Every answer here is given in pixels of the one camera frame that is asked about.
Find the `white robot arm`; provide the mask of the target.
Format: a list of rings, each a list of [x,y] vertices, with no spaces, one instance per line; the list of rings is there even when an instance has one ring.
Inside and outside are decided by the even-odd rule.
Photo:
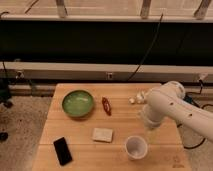
[[[140,116],[149,130],[158,128],[164,117],[181,122],[213,142],[213,113],[184,101],[186,91],[177,81],[169,81],[150,89]]]

